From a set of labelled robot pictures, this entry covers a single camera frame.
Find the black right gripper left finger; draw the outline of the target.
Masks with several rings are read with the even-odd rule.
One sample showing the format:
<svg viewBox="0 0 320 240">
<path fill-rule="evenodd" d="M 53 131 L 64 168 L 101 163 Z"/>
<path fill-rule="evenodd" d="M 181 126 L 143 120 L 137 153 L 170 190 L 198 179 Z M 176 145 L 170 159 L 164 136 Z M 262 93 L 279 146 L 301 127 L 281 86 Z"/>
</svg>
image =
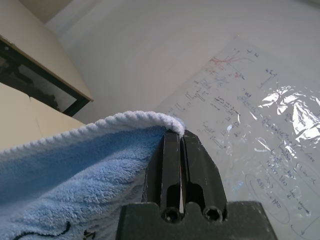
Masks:
<svg viewBox="0 0 320 240">
<path fill-rule="evenodd" d="M 160 212 L 179 210 L 181 191 L 180 137 L 167 131 L 145 170 L 142 201 L 155 203 Z"/>
</svg>

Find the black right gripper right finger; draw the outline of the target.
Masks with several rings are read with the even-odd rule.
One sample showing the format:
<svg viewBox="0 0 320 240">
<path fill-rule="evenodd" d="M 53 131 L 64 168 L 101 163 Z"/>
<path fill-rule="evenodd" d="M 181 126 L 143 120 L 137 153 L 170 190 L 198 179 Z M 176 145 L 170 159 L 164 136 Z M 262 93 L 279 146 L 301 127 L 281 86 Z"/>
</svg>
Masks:
<svg viewBox="0 0 320 240">
<path fill-rule="evenodd" d="M 183 203 L 195 203 L 204 217 L 223 217 L 227 205 L 219 169 L 201 143 L 189 130 L 181 139 Z"/>
</svg>

